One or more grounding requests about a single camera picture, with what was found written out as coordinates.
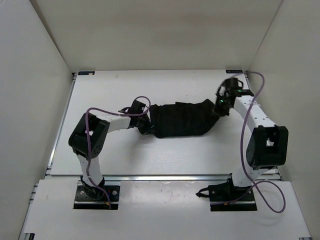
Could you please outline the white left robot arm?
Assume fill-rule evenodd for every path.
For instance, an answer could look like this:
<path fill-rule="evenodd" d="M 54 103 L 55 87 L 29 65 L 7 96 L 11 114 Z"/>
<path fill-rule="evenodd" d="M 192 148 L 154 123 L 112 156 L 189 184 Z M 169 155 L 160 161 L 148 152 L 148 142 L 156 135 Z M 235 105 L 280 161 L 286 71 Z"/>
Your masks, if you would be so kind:
<path fill-rule="evenodd" d="M 80 180 L 85 193 L 92 200 L 110 199 L 110 194 L 105 190 L 105 179 L 99 163 L 99 154 L 107 134 L 132 128 L 137 128 L 142 135 L 153 134 L 155 131 L 146 114 L 130 116 L 84 113 L 70 135 L 68 145 L 79 159 L 82 170 Z"/>

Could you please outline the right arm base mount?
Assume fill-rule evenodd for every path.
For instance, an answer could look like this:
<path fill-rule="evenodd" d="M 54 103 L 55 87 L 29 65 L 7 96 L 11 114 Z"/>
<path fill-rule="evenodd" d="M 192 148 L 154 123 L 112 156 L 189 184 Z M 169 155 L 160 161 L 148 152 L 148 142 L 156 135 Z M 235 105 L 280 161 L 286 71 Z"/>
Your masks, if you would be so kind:
<path fill-rule="evenodd" d="M 252 188 L 234 186 L 229 178 L 224 183 L 208 185 L 195 195 L 209 199 L 211 212 L 254 212 L 258 208 Z"/>

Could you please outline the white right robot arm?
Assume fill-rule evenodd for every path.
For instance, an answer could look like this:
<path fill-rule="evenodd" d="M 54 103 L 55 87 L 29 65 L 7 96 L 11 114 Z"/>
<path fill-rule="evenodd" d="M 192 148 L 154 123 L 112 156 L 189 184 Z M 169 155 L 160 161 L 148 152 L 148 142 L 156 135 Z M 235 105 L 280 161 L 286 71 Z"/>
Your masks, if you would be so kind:
<path fill-rule="evenodd" d="M 249 129 L 251 137 L 247 147 L 240 148 L 241 168 L 231 173 L 225 183 L 212 185 L 211 189 L 229 200 L 236 200 L 249 191 L 263 173 L 285 164 L 289 131 L 267 117 L 248 89 L 216 94 L 214 113 L 222 117 L 228 115 L 230 109 L 242 116 L 242 129 Z"/>

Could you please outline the black pleated skirt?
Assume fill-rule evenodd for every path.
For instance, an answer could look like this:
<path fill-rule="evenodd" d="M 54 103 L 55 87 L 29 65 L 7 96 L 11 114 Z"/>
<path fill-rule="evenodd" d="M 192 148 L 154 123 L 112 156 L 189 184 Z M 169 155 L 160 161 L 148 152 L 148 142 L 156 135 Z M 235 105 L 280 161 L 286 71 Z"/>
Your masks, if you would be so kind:
<path fill-rule="evenodd" d="M 149 109 L 153 134 L 157 138 L 202 136 L 219 120 L 213 113 L 214 106 L 209 99 L 200 103 L 154 104 Z"/>

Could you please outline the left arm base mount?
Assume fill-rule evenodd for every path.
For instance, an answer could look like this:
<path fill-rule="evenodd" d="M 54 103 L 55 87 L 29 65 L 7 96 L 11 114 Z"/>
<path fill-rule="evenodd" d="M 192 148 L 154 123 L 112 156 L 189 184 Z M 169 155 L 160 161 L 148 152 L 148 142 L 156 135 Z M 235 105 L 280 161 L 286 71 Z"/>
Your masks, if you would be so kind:
<path fill-rule="evenodd" d="M 118 210 L 121 186 L 119 182 L 104 181 L 105 193 L 100 189 L 93 187 L 90 190 L 80 180 L 77 183 L 77 188 L 74 196 L 73 209 L 75 210 Z"/>

